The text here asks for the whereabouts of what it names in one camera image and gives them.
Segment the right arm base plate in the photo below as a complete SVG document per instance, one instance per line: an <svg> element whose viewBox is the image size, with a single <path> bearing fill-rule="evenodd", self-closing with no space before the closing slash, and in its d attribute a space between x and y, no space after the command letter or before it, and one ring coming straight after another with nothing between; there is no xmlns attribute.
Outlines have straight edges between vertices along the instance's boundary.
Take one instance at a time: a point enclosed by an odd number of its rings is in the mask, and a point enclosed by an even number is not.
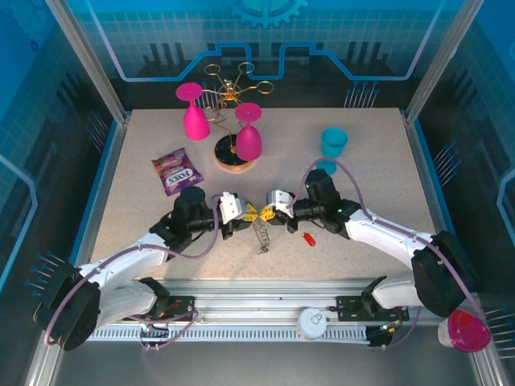
<svg viewBox="0 0 515 386"><path fill-rule="evenodd" d="M375 300L361 296L336 297L340 322L395 322L410 320L408 310L384 309Z"/></svg>

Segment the teal plastic goblet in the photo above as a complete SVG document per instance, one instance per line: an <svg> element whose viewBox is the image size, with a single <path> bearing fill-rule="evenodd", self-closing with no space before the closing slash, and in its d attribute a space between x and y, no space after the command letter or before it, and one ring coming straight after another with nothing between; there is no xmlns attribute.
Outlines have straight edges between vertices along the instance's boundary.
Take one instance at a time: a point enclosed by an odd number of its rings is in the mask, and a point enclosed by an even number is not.
<svg viewBox="0 0 515 386"><path fill-rule="evenodd" d="M348 143L347 133L338 127L325 129L321 135L320 150L324 158L338 158ZM316 167L325 170L328 175L336 172L337 165L333 161L319 162Z"/></svg>

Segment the pink plastic goblet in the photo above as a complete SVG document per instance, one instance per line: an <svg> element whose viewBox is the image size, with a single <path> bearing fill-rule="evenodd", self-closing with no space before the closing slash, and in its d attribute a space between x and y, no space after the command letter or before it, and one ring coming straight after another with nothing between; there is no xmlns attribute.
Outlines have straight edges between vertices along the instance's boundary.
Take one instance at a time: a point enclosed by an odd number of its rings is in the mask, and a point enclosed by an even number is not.
<svg viewBox="0 0 515 386"><path fill-rule="evenodd" d="M175 92L178 99L189 103L183 117L183 125L187 138L192 141L202 141L210 134L208 119L202 108L196 105L196 100L202 94L202 87L195 82L181 84Z"/></svg>
<svg viewBox="0 0 515 386"><path fill-rule="evenodd" d="M262 109L254 103L243 103L236 107L235 116L243 123L237 134L237 156L247 162L254 161L262 155L262 137L253 123L262 117Z"/></svg>

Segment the silver tin can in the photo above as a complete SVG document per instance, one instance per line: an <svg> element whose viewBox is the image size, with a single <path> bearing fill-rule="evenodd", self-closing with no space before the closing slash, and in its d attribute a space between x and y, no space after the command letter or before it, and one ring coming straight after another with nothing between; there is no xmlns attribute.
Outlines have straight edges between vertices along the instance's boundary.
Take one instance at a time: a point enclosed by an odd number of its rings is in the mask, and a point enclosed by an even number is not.
<svg viewBox="0 0 515 386"><path fill-rule="evenodd" d="M326 332L327 325L326 317L320 310L306 308L297 319L297 332L303 339L318 339Z"/></svg>

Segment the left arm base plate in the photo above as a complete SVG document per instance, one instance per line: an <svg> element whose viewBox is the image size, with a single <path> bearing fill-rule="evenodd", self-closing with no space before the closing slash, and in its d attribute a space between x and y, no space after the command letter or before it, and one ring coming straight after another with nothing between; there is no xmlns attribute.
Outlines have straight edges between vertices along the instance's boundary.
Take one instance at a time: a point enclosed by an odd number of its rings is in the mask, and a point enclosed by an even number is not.
<svg viewBox="0 0 515 386"><path fill-rule="evenodd" d="M144 320L168 320L172 322L189 322L193 318L195 298L192 296L175 296L157 298L155 304L144 314L136 314Z"/></svg>

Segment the pink-lidded white cup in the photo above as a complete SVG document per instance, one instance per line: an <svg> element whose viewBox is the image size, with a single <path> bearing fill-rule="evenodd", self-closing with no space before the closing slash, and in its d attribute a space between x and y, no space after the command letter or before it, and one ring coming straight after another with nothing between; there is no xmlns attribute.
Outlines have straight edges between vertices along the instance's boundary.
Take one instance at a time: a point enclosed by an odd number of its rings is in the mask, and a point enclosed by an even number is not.
<svg viewBox="0 0 515 386"><path fill-rule="evenodd" d="M467 353L482 351L491 342L491 334L483 322L464 310L455 310L442 321L437 335L442 346Z"/></svg>

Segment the purple candy bag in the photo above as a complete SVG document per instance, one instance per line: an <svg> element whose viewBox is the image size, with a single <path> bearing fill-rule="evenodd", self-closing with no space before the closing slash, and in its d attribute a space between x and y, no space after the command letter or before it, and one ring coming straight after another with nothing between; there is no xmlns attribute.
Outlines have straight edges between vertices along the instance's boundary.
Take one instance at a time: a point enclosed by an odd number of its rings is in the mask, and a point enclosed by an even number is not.
<svg viewBox="0 0 515 386"><path fill-rule="evenodd" d="M183 189L204 181L203 175L193 166L184 148L151 162L167 196L180 193Z"/></svg>

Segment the aluminium frame post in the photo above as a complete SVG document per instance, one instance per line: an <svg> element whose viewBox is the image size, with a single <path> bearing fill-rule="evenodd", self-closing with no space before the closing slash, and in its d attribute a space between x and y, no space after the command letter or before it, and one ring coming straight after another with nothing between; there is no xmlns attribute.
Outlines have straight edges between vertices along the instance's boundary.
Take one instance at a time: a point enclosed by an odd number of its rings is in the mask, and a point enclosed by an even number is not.
<svg viewBox="0 0 515 386"><path fill-rule="evenodd" d="M407 107L404 119L405 126L413 125L418 118L483 3L484 0L463 0L462 6L447 30L439 49Z"/></svg>
<svg viewBox="0 0 515 386"><path fill-rule="evenodd" d="M64 0L44 1L113 119L119 125L124 125L126 123L126 111L70 7Z"/></svg>

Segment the aluminium mounting rail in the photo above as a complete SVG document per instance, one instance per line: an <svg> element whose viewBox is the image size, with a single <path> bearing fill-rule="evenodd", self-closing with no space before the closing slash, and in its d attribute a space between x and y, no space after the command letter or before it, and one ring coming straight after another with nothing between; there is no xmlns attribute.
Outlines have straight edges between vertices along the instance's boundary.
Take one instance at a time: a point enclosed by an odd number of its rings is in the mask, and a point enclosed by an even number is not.
<svg viewBox="0 0 515 386"><path fill-rule="evenodd" d="M57 335L74 328L85 328L91 333L100 326L120 320L146 324L173 323L170 319L144 320L137 318L136 314L149 311L157 298L175 295L195 298L192 320L196 321L202 318L220 322L258 319L284 321L296 318L306 308L337 314L336 297L362 297L354 289L344 294L338 287L324 289L314 282L283 282L279 287L266 283L261 288L256 282L190 281L176 282L173 289L167 289L162 282L145 277L113 289L106 289L96 282L86 282L67 300L72 287L73 284L68 283L53 295L43 295L34 320Z"/></svg>

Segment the aluminium side rail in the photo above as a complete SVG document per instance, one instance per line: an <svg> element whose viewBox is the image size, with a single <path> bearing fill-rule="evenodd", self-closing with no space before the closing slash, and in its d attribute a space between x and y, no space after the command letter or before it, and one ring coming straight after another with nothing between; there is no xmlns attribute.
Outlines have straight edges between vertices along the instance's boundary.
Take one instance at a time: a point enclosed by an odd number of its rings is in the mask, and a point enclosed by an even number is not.
<svg viewBox="0 0 515 386"><path fill-rule="evenodd" d="M114 121L109 129L97 173L68 258L68 262L73 266L88 263L92 258L129 122L130 117L127 117L123 124Z"/></svg>
<svg viewBox="0 0 515 386"><path fill-rule="evenodd" d="M406 136L414 156L415 165L422 183L422 189L435 231L436 233L441 231L454 233L454 226L450 219L445 200L443 199L442 189L440 188L438 181L435 180L436 174L431 157L427 156L429 152L426 140L421 134L417 122L409 123L406 117L402 117L402 120L404 128L406 129ZM439 267L442 271L441 276L446 276L449 283L453 282L460 289L461 293L466 293L468 291L467 286L463 283L463 280L456 272L455 266L446 257L441 259L438 253L433 252L432 255L436 259L435 265L440 262Z"/></svg>

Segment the large keyring with keys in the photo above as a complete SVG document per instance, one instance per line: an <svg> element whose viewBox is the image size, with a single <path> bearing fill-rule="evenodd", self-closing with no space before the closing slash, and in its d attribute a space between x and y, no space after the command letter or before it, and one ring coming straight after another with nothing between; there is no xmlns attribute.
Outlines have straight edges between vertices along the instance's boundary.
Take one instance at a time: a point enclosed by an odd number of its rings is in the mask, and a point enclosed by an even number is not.
<svg viewBox="0 0 515 386"><path fill-rule="evenodd" d="M261 219L256 219L253 222L253 230L260 244L258 254L269 252L270 236L266 224Z"/></svg>

